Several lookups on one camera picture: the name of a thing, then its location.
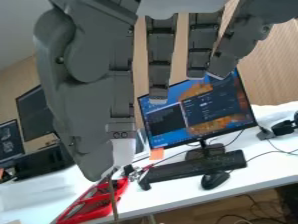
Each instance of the dark monitor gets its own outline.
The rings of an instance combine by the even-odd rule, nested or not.
[[[53,115],[47,106],[41,86],[16,99],[24,141],[31,141],[55,131]]]
[[[25,154],[17,120],[0,124],[0,168],[13,166],[13,159]]]
[[[138,97],[150,148],[170,148],[257,125],[237,69],[225,80],[205,76],[169,88],[168,102]]]

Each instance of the ceiling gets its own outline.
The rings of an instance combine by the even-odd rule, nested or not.
[[[48,0],[0,0],[0,70],[33,55],[33,27],[48,9]]]

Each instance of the computer tower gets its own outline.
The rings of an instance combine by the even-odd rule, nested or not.
[[[74,161],[63,144],[48,146],[15,159],[16,180],[52,173],[73,164]]]

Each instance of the monitor stand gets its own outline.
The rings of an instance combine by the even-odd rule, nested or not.
[[[200,148],[188,151],[185,160],[206,158],[226,152],[225,145],[222,143],[208,145],[205,140],[200,140],[200,144]]]

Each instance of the black keyboard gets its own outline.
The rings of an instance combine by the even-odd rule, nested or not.
[[[246,166],[243,152],[242,150],[235,150],[208,158],[152,167],[146,175],[141,178],[140,185],[142,183],[150,184],[178,178],[212,174],[217,171],[241,169]]]

